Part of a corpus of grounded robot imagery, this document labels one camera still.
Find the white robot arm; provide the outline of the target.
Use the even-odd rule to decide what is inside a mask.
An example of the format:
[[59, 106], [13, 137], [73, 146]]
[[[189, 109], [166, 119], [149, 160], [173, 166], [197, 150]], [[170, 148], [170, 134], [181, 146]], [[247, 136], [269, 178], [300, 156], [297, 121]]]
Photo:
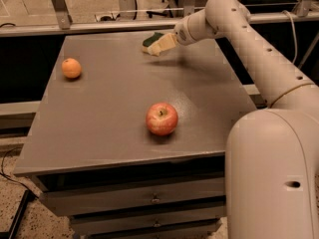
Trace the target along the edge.
[[228, 239], [319, 239], [319, 87], [249, 20], [238, 0], [207, 0], [143, 49], [157, 55], [208, 38], [230, 42], [266, 107], [241, 118], [227, 140]]

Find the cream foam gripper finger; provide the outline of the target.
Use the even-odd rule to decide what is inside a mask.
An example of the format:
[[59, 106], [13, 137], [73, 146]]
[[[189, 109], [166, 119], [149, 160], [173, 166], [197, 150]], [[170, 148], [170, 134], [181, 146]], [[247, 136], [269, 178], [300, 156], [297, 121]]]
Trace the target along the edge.
[[176, 43], [176, 35], [173, 33], [167, 33], [161, 36], [158, 40], [154, 41], [147, 48], [147, 51], [152, 56], [159, 56], [161, 52], [175, 48]]

